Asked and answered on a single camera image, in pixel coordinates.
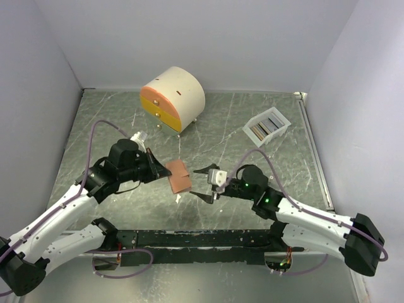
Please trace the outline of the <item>pink leather card holder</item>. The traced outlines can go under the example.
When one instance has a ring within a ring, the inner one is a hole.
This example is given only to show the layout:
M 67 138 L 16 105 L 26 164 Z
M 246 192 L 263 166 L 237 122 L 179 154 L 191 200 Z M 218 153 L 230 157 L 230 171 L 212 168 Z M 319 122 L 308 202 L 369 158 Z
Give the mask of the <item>pink leather card holder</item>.
M 165 167 L 170 171 L 169 183 L 174 194 L 189 192 L 192 188 L 192 182 L 189 172 L 180 159 L 168 162 Z

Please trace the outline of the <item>white plastic card bin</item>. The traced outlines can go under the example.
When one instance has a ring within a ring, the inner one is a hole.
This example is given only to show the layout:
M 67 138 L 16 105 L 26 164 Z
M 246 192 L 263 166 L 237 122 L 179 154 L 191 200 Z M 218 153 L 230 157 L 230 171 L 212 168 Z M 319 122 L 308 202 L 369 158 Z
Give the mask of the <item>white plastic card bin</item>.
M 283 136 L 291 124 L 276 107 L 271 107 L 252 117 L 242 130 L 254 145 L 260 148 L 272 139 Z

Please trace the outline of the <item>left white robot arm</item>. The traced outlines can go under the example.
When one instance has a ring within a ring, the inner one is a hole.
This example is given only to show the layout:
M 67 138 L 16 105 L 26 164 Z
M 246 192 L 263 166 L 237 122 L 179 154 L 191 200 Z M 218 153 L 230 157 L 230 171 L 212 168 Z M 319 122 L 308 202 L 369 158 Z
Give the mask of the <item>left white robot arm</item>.
M 84 212 L 117 194 L 121 184 L 147 184 L 170 175 L 149 148 L 140 149 L 131 139 L 118 140 L 57 203 L 24 229 L 1 238 L 1 278 L 12 293 L 24 296 L 60 264 L 88 251 L 117 248 L 118 229 L 104 218 L 63 239 L 58 237 Z

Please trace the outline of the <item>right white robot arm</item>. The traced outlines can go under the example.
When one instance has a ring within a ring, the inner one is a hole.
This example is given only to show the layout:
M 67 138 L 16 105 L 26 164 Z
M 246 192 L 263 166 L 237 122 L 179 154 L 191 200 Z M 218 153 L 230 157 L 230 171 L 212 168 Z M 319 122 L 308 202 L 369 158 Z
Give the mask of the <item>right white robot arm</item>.
M 273 250 L 308 248 L 344 261 L 361 275 L 375 275 L 384 239 L 368 216 L 335 215 L 287 198 L 270 186 L 268 177 L 255 165 L 243 165 L 233 178 L 215 164 L 197 172 L 206 175 L 211 185 L 210 195 L 196 193 L 206 203 L 221 196 L 248 200 L 257 216 L 274 222 L 268 235 Z

